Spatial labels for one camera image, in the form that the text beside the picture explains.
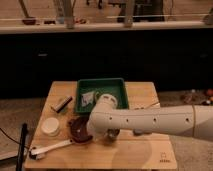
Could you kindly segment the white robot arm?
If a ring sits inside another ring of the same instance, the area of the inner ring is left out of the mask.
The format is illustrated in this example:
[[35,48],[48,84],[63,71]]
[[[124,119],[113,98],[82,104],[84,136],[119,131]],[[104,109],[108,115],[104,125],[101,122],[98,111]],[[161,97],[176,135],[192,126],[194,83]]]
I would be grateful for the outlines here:
[[213,106],[118,109],[117,105],[114,96],[101,95],[89,116],[87,132],[97,138],[113,129],[141,130],[213,141]]

